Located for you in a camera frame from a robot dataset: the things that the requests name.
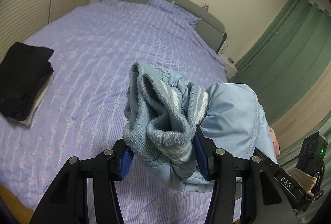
yellow wooden floor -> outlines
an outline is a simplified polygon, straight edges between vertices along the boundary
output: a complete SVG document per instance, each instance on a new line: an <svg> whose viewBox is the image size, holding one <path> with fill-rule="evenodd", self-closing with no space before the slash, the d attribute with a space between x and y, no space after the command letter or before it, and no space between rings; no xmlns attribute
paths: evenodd
<svg viewBox="0 0 331 224"><path fill-rule="evenodd" d="M29 224L34 211L30 208L26 208L22 203L0 184L0 196L20 224Z"/></svg>

folded clothes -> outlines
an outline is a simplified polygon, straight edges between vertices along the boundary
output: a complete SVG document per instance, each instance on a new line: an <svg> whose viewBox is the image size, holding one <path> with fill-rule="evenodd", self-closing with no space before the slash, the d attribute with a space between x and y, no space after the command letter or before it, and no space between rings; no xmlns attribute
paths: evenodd
<svg viewBox="0 0 331 224"><path fill-rule="evenodd" d="M44 98L46 92L48 91L49 87L51 86L51 83L54 79L54 73L51 74L49 79L46 81L46 83L42 86L42 88L38 91L36 98L34 99L34 105L30 111L30 114L26 118L26 120L21 121L22 124L25 126L30 126L32 122L32 118L34 116L34 112L36 111L37 107L41 103L42 99Z"/></svg>
<svg viewBox="0 0 331 224"><path fill-rule="evenodd" d="M24 121L39 90L52 75L48 62L54 50L16 42L0 64L0 112Z"/></svg>
<svg viewBox="0 0 331 224"><path fill-rule="evenodd" d="M191 94L193 88L200 93L202 101L192 98L196 96ZM130 71L127 96L125 116L128 123L123 138L147 171L170 189L212 191L213 182L201 175L192 150L193 123L201 123L204 136L235 157L249 159L257 147L277 162L263 108L247 85L214 83L205 91L173 70L135 63ZM189 113L188 107L198 109ZM181 120L180 132L173 124L177 121L171 119L172 113ZM189 131L183 131L186 122L191 122ZM182 148L189 148L190 154L178 163L177 153L182 157L180 153L187 152Z"/></svg>

metal pin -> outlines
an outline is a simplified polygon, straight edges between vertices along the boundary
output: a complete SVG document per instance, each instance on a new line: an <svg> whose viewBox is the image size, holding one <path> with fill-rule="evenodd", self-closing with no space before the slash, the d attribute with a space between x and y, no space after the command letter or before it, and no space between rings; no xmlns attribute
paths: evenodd
<svg viewBox="0 0 331 224"><path fill-rule="evenodd" d="M74 164L74 163L76 163L77 162L77 158L76 157L71 157L70 159L69 159L69 163L70 164Z"/></svg>
<svg viewBox="0 0 331 224"><path fill-rule="evenodd" d="M104 154L106 155L106 156L110 156L110 155L112 155L114 153L114 151L112 150L112 149L106 149L105 151L104 151Z"/></svg>
<svg viewBox="0 0 331 224"><path fill-rule="evenodd" d="M261 161L261 158L259 156L253 156L252 161L259 163Z"/></svg>
<svg viewBox="0 0 331 224"><path fill-rule="evenodd" d="M225 154L225 150L222 149L222 148L217 148L217 149L215 150L215 152L216 152L216 154L218 154L218 155L224 155L224 154Z"/></svg>

blue puffer jacket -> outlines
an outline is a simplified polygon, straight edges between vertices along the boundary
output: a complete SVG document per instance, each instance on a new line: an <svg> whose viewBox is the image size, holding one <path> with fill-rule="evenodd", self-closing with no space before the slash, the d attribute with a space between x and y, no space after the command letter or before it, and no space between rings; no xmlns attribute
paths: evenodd
<svg viewBox="0 0 331 224"><path fill-rule="evenodd" d="M182 111L187 111L188 81L185 76L173 70L158 68L165 75L163 82L182 93ZM209 107L201 123L205 137L214 141L235 157L249 159L257 147L277 163L269 126L264 110L256 94L245 84L212 84L206 93ZM161 155L153 162L143 165L160 183L179 191L212 191L213 182L206 181L200 174L194 153L185 165L177 166Z"/></svg>

nightstand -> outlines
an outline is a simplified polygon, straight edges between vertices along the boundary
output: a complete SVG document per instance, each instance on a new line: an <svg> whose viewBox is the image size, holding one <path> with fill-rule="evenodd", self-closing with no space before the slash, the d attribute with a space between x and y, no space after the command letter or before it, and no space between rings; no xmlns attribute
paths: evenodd
<svg viewBox="0 0 331 224"><path fill-rule="evenodd" d="M225 54L219 54L218 56L225 61L225 66L224 66L225 76L228 80L230 80L235 76L238 70L233 63L230 63L227 60L228 56L226 56Z"/></svg>

